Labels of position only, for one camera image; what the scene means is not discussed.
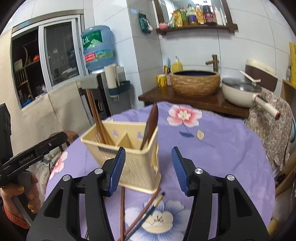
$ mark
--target wooden chopstick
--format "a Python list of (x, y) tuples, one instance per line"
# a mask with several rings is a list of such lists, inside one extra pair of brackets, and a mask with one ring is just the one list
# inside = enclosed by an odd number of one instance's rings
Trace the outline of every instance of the wooden chopstick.
[(105, 141), (105, 143), (107, 145), (110, 145), (110, 142), (109, 142), (108, 137), (107, 137), (106, 132), (105, 132), (105, 127), (104, 127), (104, 125), (102, 123), (102, 120), (100, 118), (98, 109), (96, 107), (96, 103), (94, 102), (94, 96), (93, 96), (92, 92), (91, 92), (91, 98), (92, 98), (93, 103), (94, 103), (94, 107), (95, 107), (94, 109), (95, 109), (96, 117), (98, 119), (98, 123), (99, 123), (100, 129), (101, 129), (102, 135), (103, 135), (102, 138), (104, 138), (104, 141)]
[(137, 222), (143, 217), (144, 213), (148, 210), (148, 208), (151, 206), (151, 204), (153, 203), (153, 201), (156, 199), (156, 197), (158, 196), (160, 192), (160, 188), (157, 189), (156, 193), (154, 193), (154, 195), (152, 196), (152, 198), (150, 199), (150, 201), (147, 203), (146, 207), (142, 210), (142, 212), (137, 216), (136, 220), (128, 227), (128, 229), (124, 232), (124, 236), (126, 236), (130, 230), (132, 230), (134, 228), (134, 226), (137, 224)]
[(124, 187), (121, 187), (120, 199), (120, 241), (124, 241), (125, 221), (124, 221)]
[(106, 142), (104, 140), (104, 137), (103, 137), (103, 133), (102, 133), (100, 124), (99, 124), (98, 117), (96, 115), (96, 106), (94, 105), (94, 100), (93, 100), (94, 97), (93, 97), (93, 95), (92, 95), (92, 93), (91, 93), (91, 91), (89, 89), (86, 89), (86, 93), (87, 93), (87, 98), (89, 100), (89, 105), (91, 106), (91, 112), (92, 112), (92, 114), (94, 116), (94, 120), (96, 122), (96, 129), (98, 130), (98, 132), (100, 134), (102, 143), (106, 144)]

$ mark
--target woven basin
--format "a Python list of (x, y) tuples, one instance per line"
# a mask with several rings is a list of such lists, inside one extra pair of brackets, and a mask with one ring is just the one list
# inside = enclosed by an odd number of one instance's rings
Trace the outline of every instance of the woven basin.
[(174, 90), (185, 96), (214, 93), (220, 85), (220, 74), (211, 71), (184, 70), (170, 74)]

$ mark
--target patterned cloth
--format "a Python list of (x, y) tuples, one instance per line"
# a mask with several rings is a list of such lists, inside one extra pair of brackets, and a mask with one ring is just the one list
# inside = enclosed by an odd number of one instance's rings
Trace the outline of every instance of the patterned cloth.
[[(188, 105), (157, 103), (160, 188), (166, 192), (163, 201), (152, 216), (130, 238), (131, 241), (182, 241), (188, 224), (193, 197), (181, 191), (171, 158), (177, 146), (184, 158), (209, 174), (225, 177), (233, 174), (260, 213), (265, 225), (271, 220), (274, 207), (275, 186), (272, 169), (258, 135), (239, 119), (224, 118)], [(114, 115), (114, 121), (146, 122), (152, 106), (141, 110), (128, 110)], [(56, 164), (46, 189), (46, 197), (65, 174), (73, 178), (87, 175), (99, 165), (77, 139)], [(110, 198), (105, 198), (109, 223), (115, 240), (120, 236), (120, 188)], [(125, 190), (126, 228), (146, 206), (151, 195)], [(85, 202), (80, 199), (80, 224), (86, 233)], [(218, 197), (213, 196), (209, 238), (216, 235)]]
[(281, 113), (281, 117), (275, 120), (261, 106), (255, 105), (250, 108), (246, 125), (260, 136), (273, 172), (281, 171), (289, 158), (292, 110), (284, 99), (265, 88), (262, 88), (262, 97)]

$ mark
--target faucet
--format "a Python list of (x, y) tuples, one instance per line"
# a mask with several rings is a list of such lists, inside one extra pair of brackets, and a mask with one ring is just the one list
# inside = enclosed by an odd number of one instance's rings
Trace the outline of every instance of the faucet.
[(218, 72), (218, 63), (219, 63), (218, 56), (216, 54), (213, 54), (212, 57), (213, 57), (213, 60), (212, 61), (208, 61), (205, 64), (206, 65), (213, 64), (213, 70), (214, 70), (214, 72)]

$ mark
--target floral tablecloth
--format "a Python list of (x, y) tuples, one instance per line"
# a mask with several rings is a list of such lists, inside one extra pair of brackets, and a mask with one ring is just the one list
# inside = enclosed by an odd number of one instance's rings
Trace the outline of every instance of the floral tablecloth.
[[(245, 189), (265, 225), (269, 224), (274, 208), (275, 188), (271, 166), (259, 136), (243, 121), (213, 115), (190, 106), (158, 103), (159, 163), (166, 192), (142, 227), (130, 238), (132, 241), (181, 241), (188, 224), (193, 198), (181, 191), (171, 160), (171, 150), (177, 146), (183, 157), (209, 174), (225, 177), (233, 174)], [(112, 116), (114, 121), (146, 122), (151, 106), (129, 110)], [(78, 139), (57, 162), (48, 182), (46, 197), (65, 174), (73, 178), (85, 176), (98, 164)], [(128, 227), (138, 216), (151, 196), (126, 189), (125, 222)], [(120, 188), (111, 198), (105, 198), (109, 223), (115, 240), (120, 236)], [(84, 199), (81, 196), (80, 221), (82, 237), (86, 233)], [(213, 196), (209, 238), (215, 237), (218, 199)]]

